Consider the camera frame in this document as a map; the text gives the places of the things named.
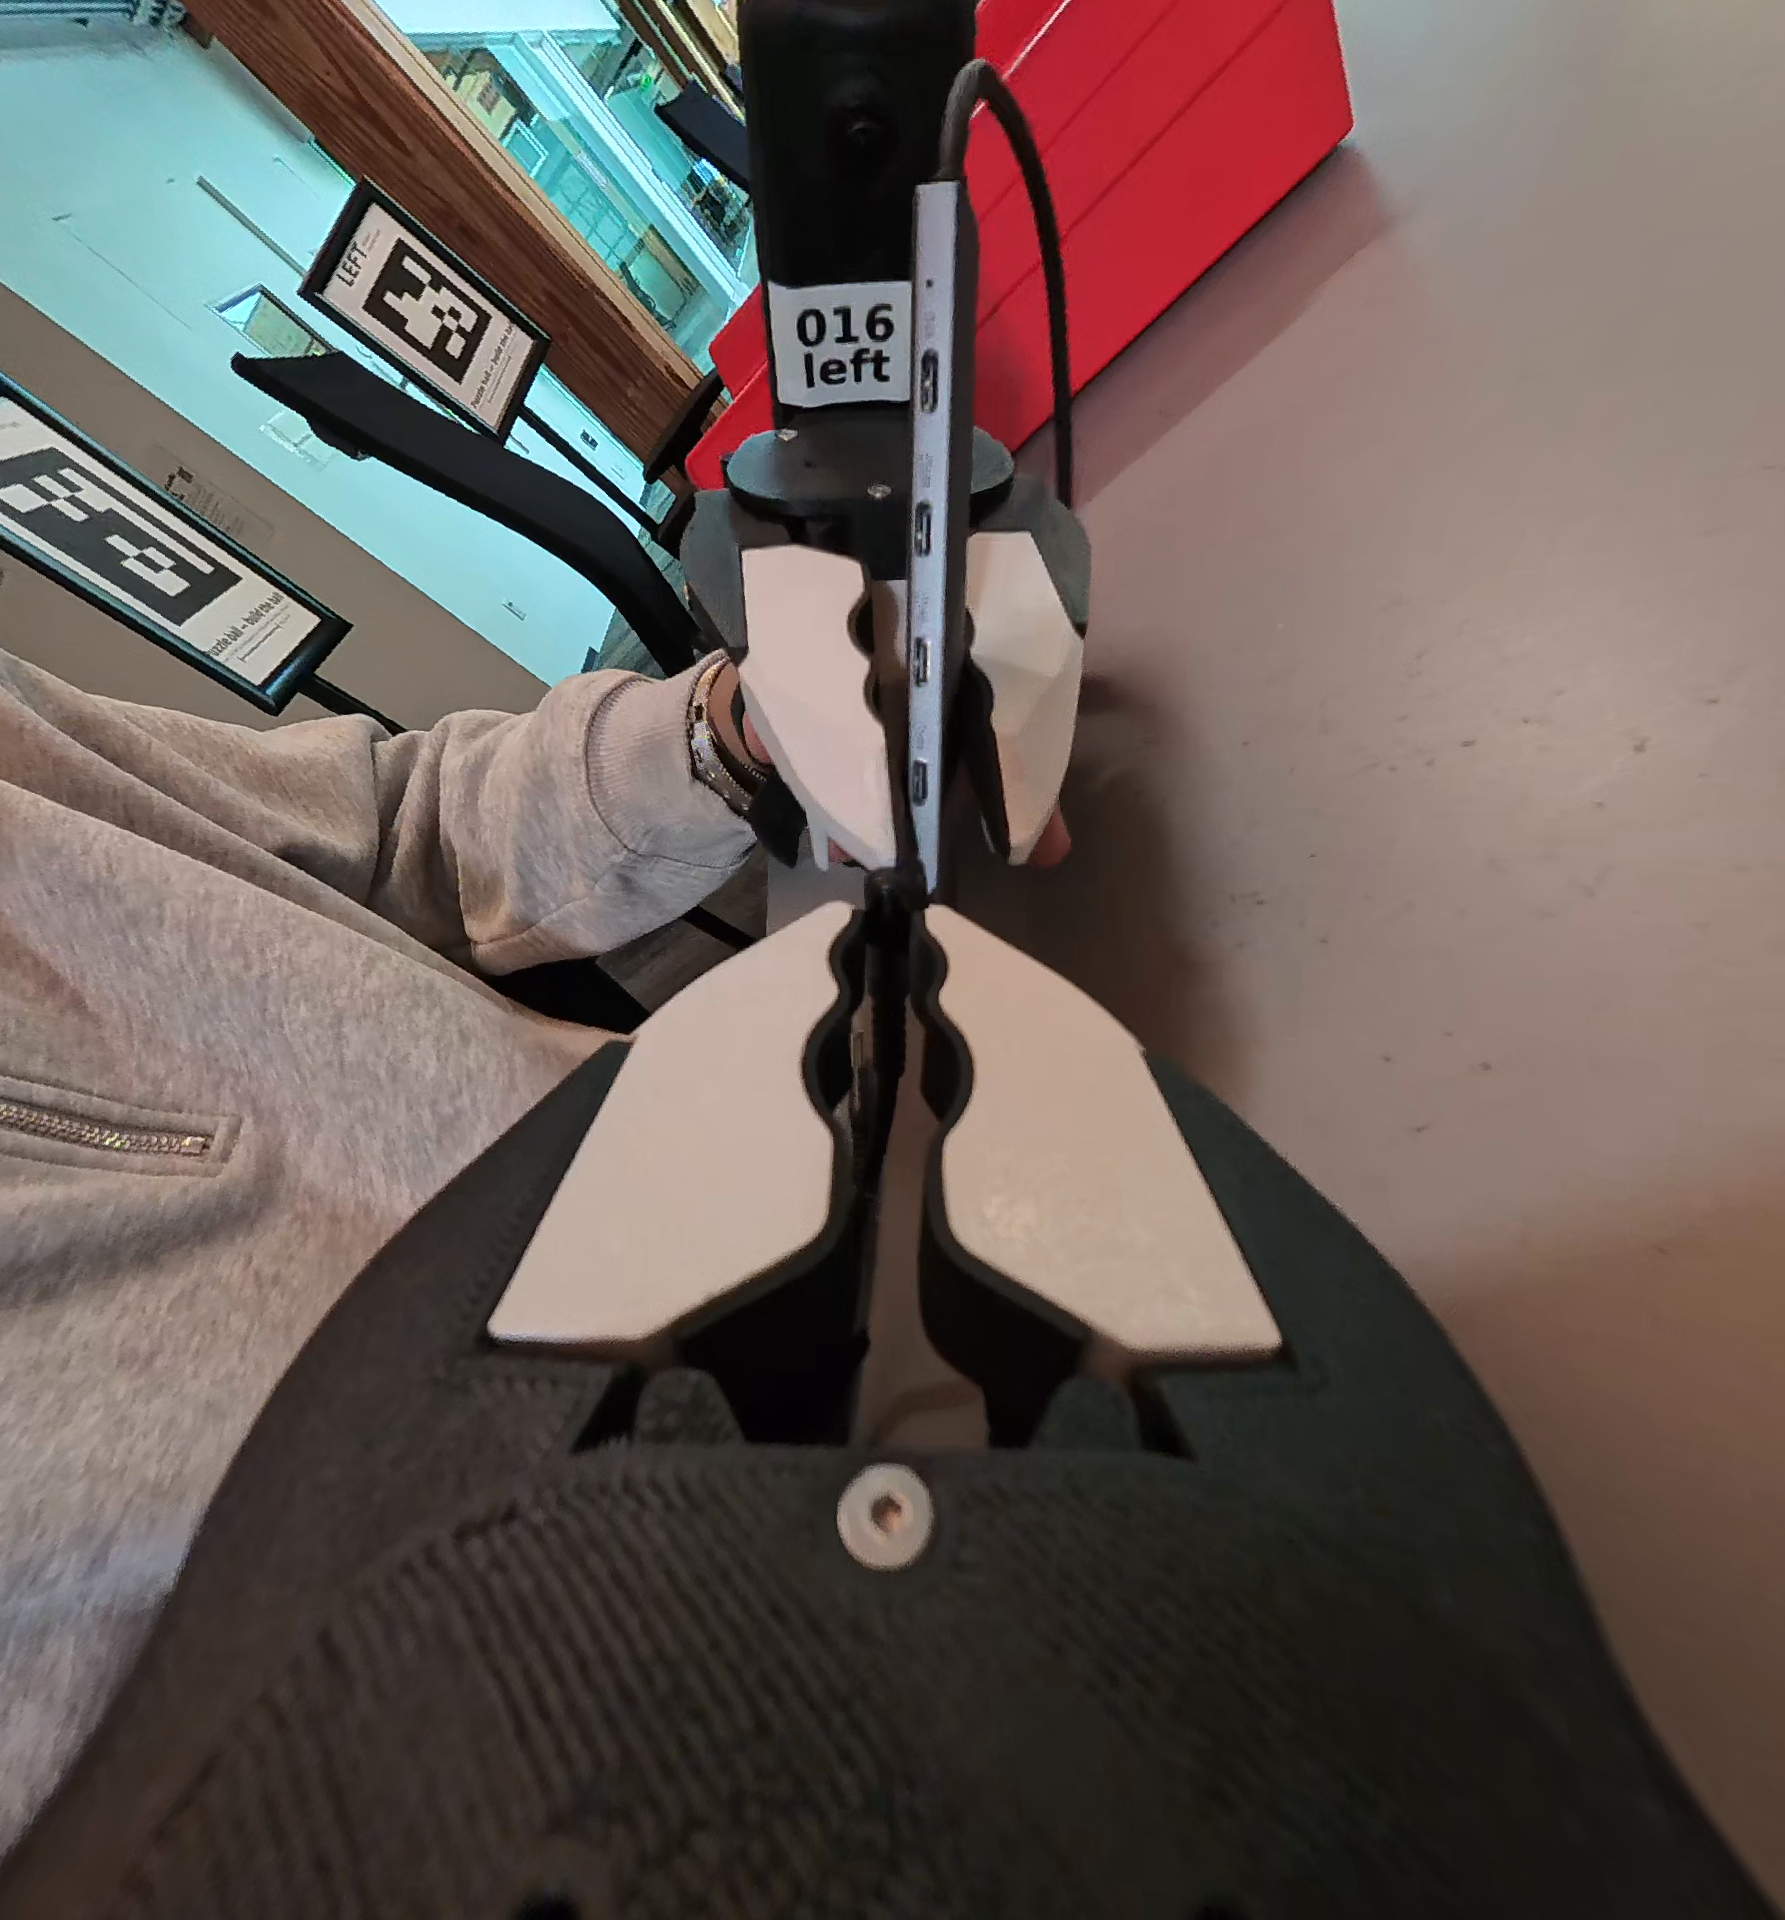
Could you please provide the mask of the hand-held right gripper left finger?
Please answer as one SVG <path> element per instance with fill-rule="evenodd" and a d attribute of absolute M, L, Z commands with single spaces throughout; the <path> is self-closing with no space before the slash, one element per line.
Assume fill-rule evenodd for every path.
<path fill-rule="evenodd" d="M 500 1348 L 655 1356 L 809 1251 L 852 1147 L 855 1012 L 826 901 L 702 975 L 631 1040 L 490 1313 Z"/>

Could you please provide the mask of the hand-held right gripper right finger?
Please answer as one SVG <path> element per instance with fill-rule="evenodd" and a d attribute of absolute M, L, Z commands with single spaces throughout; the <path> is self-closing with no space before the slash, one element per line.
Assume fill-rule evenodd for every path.
<path fill-rule="evenodd" d="M 1283 1332 L 1132 1033 L 964 914 L 910 962 L 921 1313 L 971 1381 L 1267 1362 Z"/>

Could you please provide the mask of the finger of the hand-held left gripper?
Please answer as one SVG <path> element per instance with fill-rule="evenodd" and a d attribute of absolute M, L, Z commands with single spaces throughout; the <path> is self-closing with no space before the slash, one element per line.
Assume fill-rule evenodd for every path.
<path fill-rule="evenodd" d="M 989 842 L 1028 863 L 1061 803 L 1073 752 L 1084 638 L 1031 532 L 976 532 L 969 543 L 969 669 L 982 677 L 985 723 L 1003 826 Z"/>
<path fill-rule="evenodd" d="M 867 696 L 870 662 L 852 618 L 867 606 L 859 562 L 787 543 L 739 554 L 739 683 L 756 731 L 800 805 L 820 867 L 844 851 L 864 869 L 897 859 L 887 752 Z"/>

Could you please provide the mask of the red storage bin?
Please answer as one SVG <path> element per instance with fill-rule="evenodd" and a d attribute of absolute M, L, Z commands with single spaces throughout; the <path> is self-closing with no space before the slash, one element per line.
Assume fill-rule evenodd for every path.
<path fill-rule="evenodd" d="M 1067 270 L 1074 396 L 1352 129 L 1334 3 L 989 3 L 976 51 L 1039 145 Z M 1015 161 L 980 112 L 976 424 L 1018 450 L 1051 420 L 1044 284 Z M 697 487 L 771 429 L 764 298 L 712 339 L 726 405 Z"/>

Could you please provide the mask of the person's left forearm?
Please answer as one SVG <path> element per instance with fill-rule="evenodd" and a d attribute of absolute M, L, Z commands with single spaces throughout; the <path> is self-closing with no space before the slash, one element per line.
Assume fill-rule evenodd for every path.
<path fill-rule="evenodd" d="M 599 957 L 709 899 L 756 850 L 724 743 L 724 655 L 602 673 L 529 714 L 452 714 L 350 752 L 375 822 L 368 905 L 480 974 Z"/>

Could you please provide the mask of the grey desk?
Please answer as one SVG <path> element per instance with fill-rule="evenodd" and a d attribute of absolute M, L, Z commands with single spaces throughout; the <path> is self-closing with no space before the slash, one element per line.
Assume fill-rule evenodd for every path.
<path fill-rule="evenodd" d="M 1070 859 L 964 908 L 1431 1304 L 1785 1912 L 1785 4 L 1341 4 L 1076 403 Z"/>

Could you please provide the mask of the black office chair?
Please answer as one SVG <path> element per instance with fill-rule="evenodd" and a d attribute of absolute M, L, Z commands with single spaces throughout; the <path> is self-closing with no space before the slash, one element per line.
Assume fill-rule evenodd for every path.
<path fill-rule="evenodd" d="M 604 503 L 434 411 L 350 357 L 232 357 L 232 373 L 350 456 L 375 458 L 520 536 L 596 586 L 667 677 L 702 653 L 686 599 Z"/>

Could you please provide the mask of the wooden beam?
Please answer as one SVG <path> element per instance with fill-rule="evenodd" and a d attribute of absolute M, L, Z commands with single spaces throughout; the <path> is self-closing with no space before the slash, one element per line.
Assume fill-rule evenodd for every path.
<path fill-rule="evenodd" d="M 375 4 L 188 3 L 333 156 L 550 338 L 547 366 L 625 448 L 652 453 L 697 371 Z"/>

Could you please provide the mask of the framed black-white marker sign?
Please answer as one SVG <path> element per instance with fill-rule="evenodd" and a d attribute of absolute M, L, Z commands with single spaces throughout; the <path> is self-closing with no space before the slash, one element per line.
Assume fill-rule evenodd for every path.
<path fill-rule="evenodd" d="M 371 179 L 352 186 L 298 296 L 496 442 L 510 437 L 550 346 L 536 322 Z"/>
<path fill-rule="evenodd" d="M 0 554 L 268 716 L 350 621 L 0 373 Z"/>

